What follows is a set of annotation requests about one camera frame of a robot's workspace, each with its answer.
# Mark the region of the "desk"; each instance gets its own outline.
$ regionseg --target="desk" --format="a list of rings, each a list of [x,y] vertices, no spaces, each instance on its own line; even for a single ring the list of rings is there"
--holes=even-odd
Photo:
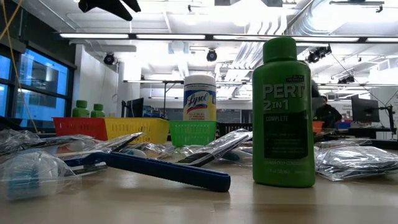
[[[348,135],[357,138],[371,138],[376,139],[377,132],[391,132],[389,128],[349,128]]]
[[[213,168],[231,174],[229,193],[109,168],[83,177],[82,189],[74,194],[0,201],[1,223],[398,222],[397,175],[361,180],[361,184],[318,177],[313,188],[289,189],[255,184],[247,167],[218,164]]]

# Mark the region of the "person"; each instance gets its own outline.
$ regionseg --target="person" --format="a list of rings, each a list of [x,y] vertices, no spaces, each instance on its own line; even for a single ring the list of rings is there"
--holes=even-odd
[[[323,106],[318,108],[315,112],[315,119],[323,121],[322,128],[335,128],[337,121],[342,119],[341,114],[332,106],[328,104],[328,98],[322,96]]]

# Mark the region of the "plastic basket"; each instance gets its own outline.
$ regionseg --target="plastic basket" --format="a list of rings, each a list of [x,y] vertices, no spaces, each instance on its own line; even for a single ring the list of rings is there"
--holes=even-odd
[[[253,124],[251,124],[251,123],[218,123],[220,137],[230,133],[231,131],[235,131],[235,130],[238,130],[241,128],[246,129],[248,131],[252,131]]]
[[[160,118],[105,118],[108,139],[125,134],[145,132],[146,135],[133,143],[150,142],[163,144],[169,134],[169,122]]]
[[[85,134],[106,141],[105,121],[103,118],[53,118],[57,136]]]
[[[170,121],[173,146],[207,145],[216,136],[216,121]]]

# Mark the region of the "orange container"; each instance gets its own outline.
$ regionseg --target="orange container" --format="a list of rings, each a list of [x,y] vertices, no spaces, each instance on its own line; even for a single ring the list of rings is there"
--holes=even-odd
[[[312,131],[316,134],[322,133],[323,121],[312,121]]]

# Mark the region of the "red basket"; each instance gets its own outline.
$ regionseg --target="red basket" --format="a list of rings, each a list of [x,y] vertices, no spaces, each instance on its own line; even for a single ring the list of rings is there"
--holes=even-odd
[[[103,118],[53,118],[57,136],[85,134],[106,141],[105,120]]]

